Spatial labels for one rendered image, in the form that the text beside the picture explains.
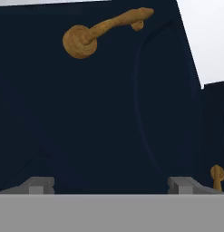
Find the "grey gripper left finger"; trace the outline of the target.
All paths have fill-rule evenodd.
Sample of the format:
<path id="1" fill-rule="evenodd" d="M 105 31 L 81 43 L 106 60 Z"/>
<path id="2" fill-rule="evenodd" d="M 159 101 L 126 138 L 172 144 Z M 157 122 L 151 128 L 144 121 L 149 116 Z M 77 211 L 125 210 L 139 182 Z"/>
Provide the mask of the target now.
<path id="1" fill-rule="evenodd" d="M 0 194 L 53 194 L 54 177 L 31 177 L 20 186 L 0 191 Z"/>

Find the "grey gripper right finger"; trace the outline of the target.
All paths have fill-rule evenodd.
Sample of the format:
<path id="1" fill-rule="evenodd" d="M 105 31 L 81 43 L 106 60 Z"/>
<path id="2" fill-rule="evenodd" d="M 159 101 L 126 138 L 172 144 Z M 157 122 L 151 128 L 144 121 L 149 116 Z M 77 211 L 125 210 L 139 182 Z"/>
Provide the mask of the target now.
<path id="1" fill-rule="evenodd" d="M 169 177 L 169 194 L 222 194 L 222 191 L 201 185 L 192 177 Z"/>

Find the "dark navy cabinet door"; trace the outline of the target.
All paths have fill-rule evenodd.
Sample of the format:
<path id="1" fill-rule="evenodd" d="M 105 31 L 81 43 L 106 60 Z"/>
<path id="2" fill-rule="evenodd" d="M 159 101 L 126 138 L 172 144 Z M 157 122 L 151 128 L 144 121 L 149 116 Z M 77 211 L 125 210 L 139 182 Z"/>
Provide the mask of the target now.
<path id="1" fill-rule="evenodd" d="M 154 10 L 111 29 L 83 60 L 75 24 Z M 198 161 L 197 79 L 176 0 L 0 7 L 0 190 L 32 176 L 59 194 L 163 193 Z"/>
<path id="2" fill-rule="evenodd" d="M 202 90 L 202 154 L 200 182 L 213 187 L 210 169 L 220 165 L 224 169 L 224 82 L 207 84 Z"/>

